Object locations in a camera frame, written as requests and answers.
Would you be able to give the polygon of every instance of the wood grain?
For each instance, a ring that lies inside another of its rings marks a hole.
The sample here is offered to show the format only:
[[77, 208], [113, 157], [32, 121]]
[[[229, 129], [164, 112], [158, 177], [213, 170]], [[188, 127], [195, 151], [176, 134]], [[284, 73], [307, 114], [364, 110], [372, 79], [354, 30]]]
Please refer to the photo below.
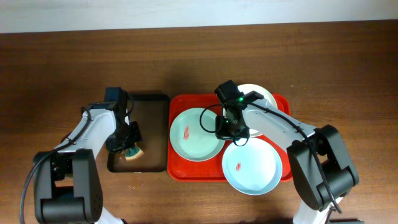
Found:
[[[228, 79], [284, 95], [297, 119], [339, 129], [360, 183], [334, 218], [398, 220], [398, 21], [3, 34], [0, 74], [1, 223], [18, 222], [35, 153], [56, 146], [107, 86], [173, 97]], [[102, 150], [104, 205], [129, 223], [266, 222], [299, 207], [293, 182], [250, 197], [167, 172], [110, 173], [106, 159]], [[35, 223], [32, 187], [25, 210]]]

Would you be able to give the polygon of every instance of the white plate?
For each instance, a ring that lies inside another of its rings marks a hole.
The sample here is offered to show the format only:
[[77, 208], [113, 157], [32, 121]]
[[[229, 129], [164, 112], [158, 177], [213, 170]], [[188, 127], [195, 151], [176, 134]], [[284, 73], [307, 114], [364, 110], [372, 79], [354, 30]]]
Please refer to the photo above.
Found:
[[[243, 85], [238, 86], [238, 90], [243, 92], [243, 94], [248, 94], [251, 91], [256, 91], [256, 92], [260, 93], [261, 95], [263, 95], [264, 98], [267, 99], [271, 103], [272, 106], [275, 106], [276, 108], [278, 108], [278, 104], [276, 103], [274, 96], [272, 96], [272, 94], [268, 90], [266, 90], [265, 88], [263, 88], [259, 85], [243, 84]], [[258, 132], [257, 130], [254, 130], [254, 129], [250, 129], [249, 133], [250, 133], [250, 137], [257, 137], [257, 136], [261, 135], [260, 132]]]
[[278, 185], [282, 177], [282, 161], [268, 142], [249, 138], [244, 146], [231, 144], [226, 148], [223, 172], [236, 190], [248, 195], [262, 195]]
[[[189, 161], [201, 162], [215, 157], [223, 148], [224, 140], [216, 138], [214, 133], [203, 130], [199, 117], [203, 108], [192, 108], [180, 113], [170, 128], [170, 142], [175, 152]], [[216, 114], [205, 111], [202, 125], [209, 131], [214, 131]]]

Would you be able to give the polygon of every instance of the tray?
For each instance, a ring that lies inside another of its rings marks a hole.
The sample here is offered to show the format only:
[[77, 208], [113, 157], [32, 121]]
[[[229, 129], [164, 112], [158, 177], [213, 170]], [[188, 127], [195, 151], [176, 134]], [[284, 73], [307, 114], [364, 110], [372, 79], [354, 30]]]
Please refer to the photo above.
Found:
[[[273, 94], [278, 109], [290, 115], [290, 107], [287, 100], [278, 94]], [[207, 106], [219, 103], [215, 94], [184, 94], [176, 96], [170, 103], [169, 112], [169, 130], [173, 120], [183, 111], [190, 108], [206, 108]], [[210, 110], [216, 114], [221, 114], [220, 107], [213, 107]], [[281, 182], [292, 180], [292, 172], [290, 169], [289, 159], [287, 153], [284, 152], [278, 145], [273, 143], [264, 135], [257, 138], [268, 142], [276, 149], [280, 158], [282, 159], [283, 172]], [[167, 153], [167, 172], [169, 175], [177, 180], [183, 182], [225, 182], [225, 176], [222, 168], [222, 160], [225, 149], [231, 144], [231, 141], [226, 141], [223, 149], [217, 156], [204, 162], [192, 162], [180, 157], [173, 149], [170, 140]]]
[[132, 95], [134, 109], [130, 118], [137, 121], [142, 136], [138, 146], [144, 154], [127, 161], [124, 153], [108, 155], [111, 172], [162, 172], [167, 165], [167, 140], [169, 132], [169, 103], [167, 95]]

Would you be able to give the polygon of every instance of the wooden table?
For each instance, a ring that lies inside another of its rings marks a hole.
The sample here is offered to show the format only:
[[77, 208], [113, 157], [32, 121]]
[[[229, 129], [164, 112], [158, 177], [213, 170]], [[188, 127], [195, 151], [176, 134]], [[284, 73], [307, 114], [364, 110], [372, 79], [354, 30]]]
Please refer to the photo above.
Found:
[[[284, 95], [292, 115], [345, 140], [360, 183], [342, 215], [398, 220], [398, 21], [0, 35], [0, 222], [17, 223], [22, 184], [38, 151], [56, 146], [80, 106], [107, 86], [211, 93], [226, 80]], [[228, 183], [184, 183], [97, 166], [104, 206], [129, 223], [251, 223], [292, 218], [293, 182], [251, 197]], [[32, 184], [27, 223], [35, 223]]]

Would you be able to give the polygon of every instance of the red tray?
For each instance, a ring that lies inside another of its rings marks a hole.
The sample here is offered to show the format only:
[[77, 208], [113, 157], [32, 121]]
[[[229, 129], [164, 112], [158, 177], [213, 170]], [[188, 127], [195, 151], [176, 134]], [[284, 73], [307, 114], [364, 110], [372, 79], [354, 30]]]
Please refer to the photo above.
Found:
[[[287, 100], [278, 94], [273, 94], [277, 104], [278, 109], [284, 113], [290, 115], [289, 103]], [[217, 96], [215, 94], [182, 94], [176, 96], [170, 103], [170, 113], [169, 113], [169, 130], [174, 121], [174, 119], [183, 111], [190, 108], [206, 108], [207, 106], [219, 103]], [[219, 107], [213, 107], [214, 113], [220, 115], [221, 109]], [[272, 147], [276, 149], [282, 159], [282, 178], [281, 182], [286, 182], [292, 180], [292, 172], [290, 169], [289, 159], [287, 153], [284, 152], [278, 145], [273, 143], [270, 139], [264, 135], [257, 137], [268, 142]], [[225, 149], [231, 144], [231, 141], [226, 141], [221, 152], [217, 156], [213, 157], [204, 162], [192, 162], [180, 157], [173, 149], [170, 138], [168, 146], [168, 158], [167, 158], [167, 172], [169, 175], [178, 181], [184, 182], [224, 182], [226, 181], [223, 168], [222, 160]]]

